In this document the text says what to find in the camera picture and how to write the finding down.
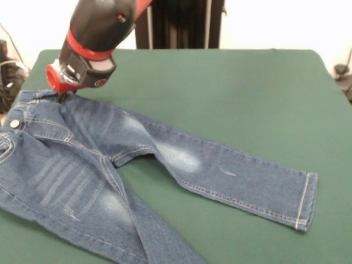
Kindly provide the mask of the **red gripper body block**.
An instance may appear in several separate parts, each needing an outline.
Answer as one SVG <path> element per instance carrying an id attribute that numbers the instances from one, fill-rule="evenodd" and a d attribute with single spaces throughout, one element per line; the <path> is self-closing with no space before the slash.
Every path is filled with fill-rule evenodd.
<path id="1" fill-rule="evenodd" d="M 81 89 L 79 83 L 65 74 L 58 63 L 46 67 L 46 76 L 50 88 L 57 93 L 65 94 Z"/>

